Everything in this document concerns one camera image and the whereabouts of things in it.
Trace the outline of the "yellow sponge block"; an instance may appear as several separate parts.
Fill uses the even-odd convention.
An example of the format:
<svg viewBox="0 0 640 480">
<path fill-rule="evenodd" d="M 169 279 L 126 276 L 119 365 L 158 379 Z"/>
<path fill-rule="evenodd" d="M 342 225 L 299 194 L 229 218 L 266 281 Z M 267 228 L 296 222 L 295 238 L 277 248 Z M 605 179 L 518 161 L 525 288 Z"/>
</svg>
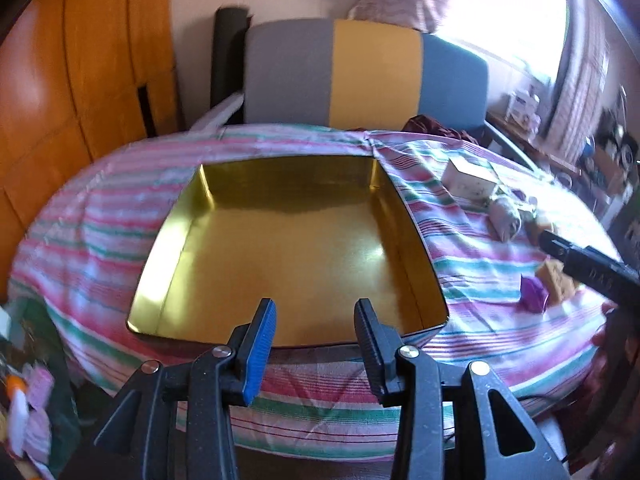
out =
<svg viewBox="0 0 640 480">
<path fill-rule="evenodd" d="M 572 299 L 579 283 L 564 273 L 564 264 L 560 260 L 546 259 L 535 272 L 536 278 L 548 292 L 547 306 L 554 307 L 563 301 Z"/>
</svg>

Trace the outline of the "purple small object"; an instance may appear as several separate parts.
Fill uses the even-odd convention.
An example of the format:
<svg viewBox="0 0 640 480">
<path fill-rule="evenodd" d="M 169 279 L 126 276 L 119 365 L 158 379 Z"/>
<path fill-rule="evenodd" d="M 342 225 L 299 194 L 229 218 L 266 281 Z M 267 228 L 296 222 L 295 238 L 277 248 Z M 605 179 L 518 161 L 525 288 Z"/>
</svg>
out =
<svg viewBox="0 0 640 480">
<path fill-rule="evenodd" d="M 520 292 L 520 303 L 528 312 L 541 314 L 547 309 L 549 292 L 536 276 L 523 275 L 521 277 Z"/>
</svg>

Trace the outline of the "gold metal tin tray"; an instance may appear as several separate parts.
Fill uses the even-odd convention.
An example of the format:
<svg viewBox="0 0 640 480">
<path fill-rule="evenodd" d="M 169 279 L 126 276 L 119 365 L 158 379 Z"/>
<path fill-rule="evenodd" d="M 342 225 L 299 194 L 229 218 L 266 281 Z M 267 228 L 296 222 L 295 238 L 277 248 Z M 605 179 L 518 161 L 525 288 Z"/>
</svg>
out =
<svg viewBox="0 0 640 480">
<path fill-rule="evenodd" d="M 449 318 L 416 222 L 371 156 L 198 167 L 155 237 L 127 325 L 212 344 L 264 298 L 278 309 L 278 348 L 354 341 L 363 298 L 404 336 L 431 337 Z"/>
</svg>

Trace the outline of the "wooden side shelf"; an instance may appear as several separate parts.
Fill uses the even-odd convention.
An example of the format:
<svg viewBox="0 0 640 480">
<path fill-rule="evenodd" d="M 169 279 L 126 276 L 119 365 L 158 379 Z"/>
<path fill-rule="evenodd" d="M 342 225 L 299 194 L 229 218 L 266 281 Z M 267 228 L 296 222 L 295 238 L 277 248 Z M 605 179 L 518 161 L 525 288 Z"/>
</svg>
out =
<svg viewBox="0 0 640 480">
<path fill-rule="evenodd" d="M 491 112 L 487 113 L 486 122 L 491 128 L 500 132 L 510 142 L 516 145 L 540 170 L 548 172 L 548 174 L 559 174 L 562 172 L 562 174 L 568 174 L 572 179 L 580 179 L 584 176 L 582 170 L 576 166 L 564 162 L 564 160 L 558 156 L 543 150 L 534 136 L 527 133 L 521 127 L 512 124 L 512 122 L 506 122 Z"/>
</svg>

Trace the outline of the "white cardboard box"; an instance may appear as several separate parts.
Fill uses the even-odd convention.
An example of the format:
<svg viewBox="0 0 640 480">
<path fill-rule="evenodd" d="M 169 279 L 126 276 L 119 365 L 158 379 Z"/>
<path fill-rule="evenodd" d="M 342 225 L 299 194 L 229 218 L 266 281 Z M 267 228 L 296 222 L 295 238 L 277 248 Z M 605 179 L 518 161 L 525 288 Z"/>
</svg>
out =
<svg viewBox="0 0 640 480">
<path fill-rule="evenodd" d="M 452 196 L 488 200 L 498 188 L 498 180 L 489 169 L 462 156 L 454 156 L 448 160 L 442 173 L 442 185 Z"/>
</svg>

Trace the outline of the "white box on shelf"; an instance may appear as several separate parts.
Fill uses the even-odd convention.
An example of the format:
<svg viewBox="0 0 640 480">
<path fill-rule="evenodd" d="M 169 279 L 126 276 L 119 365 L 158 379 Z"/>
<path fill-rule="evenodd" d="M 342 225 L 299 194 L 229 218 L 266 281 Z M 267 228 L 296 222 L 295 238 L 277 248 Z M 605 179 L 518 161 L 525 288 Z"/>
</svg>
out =
<svg viewBox="0 0 640 480">
<path fill-rule="evenodd" d="M 530 91 L 514 90 L 506 107 L 506 121 L 529 129 L 539 105 L 538 96 Z"/>
</svg>

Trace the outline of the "striped pink green bedsheet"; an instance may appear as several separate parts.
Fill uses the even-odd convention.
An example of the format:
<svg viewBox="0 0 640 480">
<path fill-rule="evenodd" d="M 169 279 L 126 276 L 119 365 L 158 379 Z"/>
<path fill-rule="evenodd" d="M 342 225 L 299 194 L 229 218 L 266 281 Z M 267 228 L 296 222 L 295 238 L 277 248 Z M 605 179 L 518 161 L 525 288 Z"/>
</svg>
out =
<svg viewBox="0 0 640 480">
<path fill-rule="evenodd" d="M 417 346 L 446 363 L 484 360 L 517 396 L 557 399 L 578 387 L 603 300 L 583 288 L 544 313 L 521 310 L 521 276 L 533 275 L 544 254 L 524 233 L 503 243 L 486 209 L 457 202 L 440 177 L 448 159 L 464 157 L 536 197 L 562 236 L 616 258 L 608 234 L 564 188 L 486 148 L 432 134 L 242 125 L 130 144 L 82 170 L 43 207 L 17 246 L 9 298 L 38 301 L 40 326 L 55 326 L 72 370 L 111 395 L 142 361 L 189 361 L 200 352 L 143 342 L 125 327 L 144 260 L 179 193 L 201 164 L 320 154 L 373 155 L 416 219 L 449 308 L 444 329 L 429 342 L 418 336 Z M 232 411 L 235 443 L 317 460 L 390 457 L 398 411 L 375 402 L 360 359 L 320 359 L 271 361 L 252 406 Z"/>
</svg>

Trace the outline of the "dark red cloth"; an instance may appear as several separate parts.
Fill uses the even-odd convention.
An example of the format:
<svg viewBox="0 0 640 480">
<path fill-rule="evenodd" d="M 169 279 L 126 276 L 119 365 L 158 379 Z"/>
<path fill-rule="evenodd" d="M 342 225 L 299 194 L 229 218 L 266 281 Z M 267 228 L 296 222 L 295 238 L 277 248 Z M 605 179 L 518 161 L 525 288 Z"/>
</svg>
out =
<svg viewBox="0 0 640 480">
<path fill-rule="evenodd" d="M 457 139 L 472 144 L 478 144 L 474 136 L 471 136 L 464 130 L 456 130 L 445 127 L 434 118 L 425 115 L 416 115 L 411 117 L 402 127 L 403 132 L 424 133 L 431 136 L 442 136 L 448 139 Z"/>
</svg>

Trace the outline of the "orange wooden wardrobe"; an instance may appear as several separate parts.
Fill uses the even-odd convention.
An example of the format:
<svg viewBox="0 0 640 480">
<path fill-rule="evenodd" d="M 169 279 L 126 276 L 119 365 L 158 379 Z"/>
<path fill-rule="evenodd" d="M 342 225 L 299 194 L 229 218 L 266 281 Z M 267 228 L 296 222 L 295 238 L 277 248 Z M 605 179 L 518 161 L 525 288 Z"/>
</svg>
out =
<svg viewBox="0 0 640 480">
<path fill-rule="evenodd" d="M 1 0 L 1 269 L 49 198 L 183 123 L 170 0 Z"/>
</svg>

